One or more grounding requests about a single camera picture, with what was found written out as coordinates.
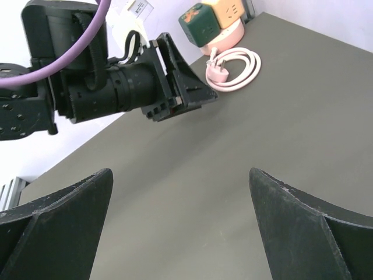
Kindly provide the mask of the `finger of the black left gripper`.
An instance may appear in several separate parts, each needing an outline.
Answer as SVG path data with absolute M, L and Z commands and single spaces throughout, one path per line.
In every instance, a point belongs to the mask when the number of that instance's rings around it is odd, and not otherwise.
M 178 108 L 199 108 L 218 99 L 217 92 L 205 84 L 184 60 L 169 33 L 161 33 L 156 41 Z

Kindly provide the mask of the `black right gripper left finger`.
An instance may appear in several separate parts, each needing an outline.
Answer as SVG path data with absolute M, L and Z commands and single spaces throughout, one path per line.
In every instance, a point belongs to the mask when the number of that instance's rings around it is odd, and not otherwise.
M 89 279 L 113 188 L 101 169 L 1 212 L 1 279 Z

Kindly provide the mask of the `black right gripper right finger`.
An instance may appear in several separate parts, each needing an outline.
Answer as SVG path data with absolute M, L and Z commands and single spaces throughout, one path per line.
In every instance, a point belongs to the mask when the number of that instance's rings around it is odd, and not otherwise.
M 258 168 L 249 188 L 273 279 L 372 279 L 372 217 Z

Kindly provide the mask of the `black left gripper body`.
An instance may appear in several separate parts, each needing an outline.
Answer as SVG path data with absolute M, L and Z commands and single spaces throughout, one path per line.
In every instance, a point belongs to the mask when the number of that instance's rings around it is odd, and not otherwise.
M 140 108 L 150 120 L 163 121 L 179 112 L 154 43 L 132 64 L 115 64 L 103 70 L 101 89 L 89 88 L 84 75 L 66 76 L 66 117 L 81 123 Z

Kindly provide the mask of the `green wooden hexagon socket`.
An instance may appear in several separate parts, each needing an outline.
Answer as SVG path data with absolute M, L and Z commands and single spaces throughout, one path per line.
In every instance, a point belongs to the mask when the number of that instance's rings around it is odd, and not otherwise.
M 245 27 L 241 16 L 245 13 L 241 1 L 201 1 L 179 18 L 184 34 L 203 55 L 214 48 L 220 54 L 233 48 L 243 38 Z

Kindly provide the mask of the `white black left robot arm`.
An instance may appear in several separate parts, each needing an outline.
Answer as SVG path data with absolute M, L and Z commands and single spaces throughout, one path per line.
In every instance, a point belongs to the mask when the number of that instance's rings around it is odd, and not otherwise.
M 1 64 L 1 139 L 58 132 L 72 123 L 140 109 L 155 122 L 201 108 L 218 94 L 191 69 L 168 33 L 147 44 L 131 30 L 109 57 L 110 1 L 29 1 L 22 10 L 31 65 Z

